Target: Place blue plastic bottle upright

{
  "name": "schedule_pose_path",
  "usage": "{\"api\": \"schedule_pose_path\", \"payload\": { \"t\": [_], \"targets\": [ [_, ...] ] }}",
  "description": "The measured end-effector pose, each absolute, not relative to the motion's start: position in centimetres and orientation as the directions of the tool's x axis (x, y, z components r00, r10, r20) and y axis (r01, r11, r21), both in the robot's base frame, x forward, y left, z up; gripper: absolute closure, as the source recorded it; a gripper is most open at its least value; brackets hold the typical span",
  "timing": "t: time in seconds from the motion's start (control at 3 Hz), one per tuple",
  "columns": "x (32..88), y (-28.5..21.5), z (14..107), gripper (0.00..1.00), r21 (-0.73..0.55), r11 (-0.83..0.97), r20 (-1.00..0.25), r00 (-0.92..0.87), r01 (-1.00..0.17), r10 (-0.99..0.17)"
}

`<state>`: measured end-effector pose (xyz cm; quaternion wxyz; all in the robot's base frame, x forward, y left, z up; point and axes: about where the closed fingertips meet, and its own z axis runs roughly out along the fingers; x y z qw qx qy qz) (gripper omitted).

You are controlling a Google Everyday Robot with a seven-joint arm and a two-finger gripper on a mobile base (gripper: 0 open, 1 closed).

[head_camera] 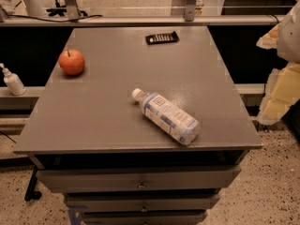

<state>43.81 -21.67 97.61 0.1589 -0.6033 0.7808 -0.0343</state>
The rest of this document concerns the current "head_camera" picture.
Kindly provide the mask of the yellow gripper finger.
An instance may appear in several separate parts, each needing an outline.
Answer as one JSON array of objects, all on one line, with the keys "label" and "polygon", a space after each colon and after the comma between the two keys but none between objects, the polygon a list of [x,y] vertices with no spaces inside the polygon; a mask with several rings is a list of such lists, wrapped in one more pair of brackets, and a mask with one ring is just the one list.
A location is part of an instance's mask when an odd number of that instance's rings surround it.
[{"label": "yellow gripper finger", "polygon": [[256,46],[262,49],[275,49],[278,46],[278,29],[279,24],[275,25],[265,35],[259,38]]},{"label": "yellow gripper finger", "polygon": [[274,68],[265,86],[257,121],[274,125],[300,99],[300,65],[289,63],[283,69]]}]

